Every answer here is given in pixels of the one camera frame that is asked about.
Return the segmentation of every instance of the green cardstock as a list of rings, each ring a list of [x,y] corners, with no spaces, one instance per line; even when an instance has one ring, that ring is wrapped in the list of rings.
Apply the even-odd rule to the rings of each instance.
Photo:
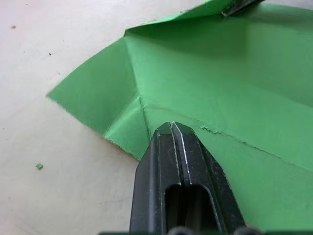
[[[192,127],[247,223],[313,229],[313,11],[229,1],[126,30],[49,97],[140,159],[167,121]]]

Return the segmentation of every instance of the white table surface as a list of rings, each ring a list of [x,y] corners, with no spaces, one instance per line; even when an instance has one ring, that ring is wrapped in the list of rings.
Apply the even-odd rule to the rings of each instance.
[[[0,235],[128,230],[138,161],[46,94],[126,28],[200,2],[0,1]]]

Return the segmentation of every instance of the white surface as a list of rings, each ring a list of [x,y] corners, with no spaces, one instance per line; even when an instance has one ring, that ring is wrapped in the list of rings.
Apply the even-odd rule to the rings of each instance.
[[[0,1],[0,234],[128,230],[138,162],[45,95],[126,28],[199,2]]]

